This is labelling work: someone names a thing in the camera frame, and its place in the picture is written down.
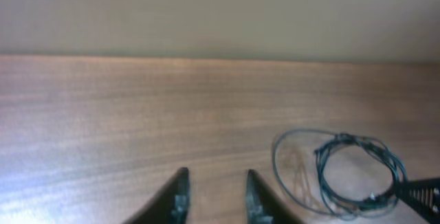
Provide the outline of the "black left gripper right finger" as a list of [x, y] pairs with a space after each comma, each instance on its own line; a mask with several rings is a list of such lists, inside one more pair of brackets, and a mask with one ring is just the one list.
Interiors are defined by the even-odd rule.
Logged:
[[304, 224], [283, 204], [262, 176], [249, 169], [245, 189], [248, 224]]

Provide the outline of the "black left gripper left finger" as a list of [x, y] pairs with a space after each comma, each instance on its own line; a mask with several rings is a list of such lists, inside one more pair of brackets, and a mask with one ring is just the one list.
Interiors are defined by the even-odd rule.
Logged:
[[179, 168], [124, 224], [185, 224], [190, 209], [190, 172]]

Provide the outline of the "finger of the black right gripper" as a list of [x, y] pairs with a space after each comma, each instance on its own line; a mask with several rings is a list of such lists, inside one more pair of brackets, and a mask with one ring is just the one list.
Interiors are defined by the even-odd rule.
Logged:
[[395, 195], [428, 223], [439, 223], [439, 178], [398, 183]]

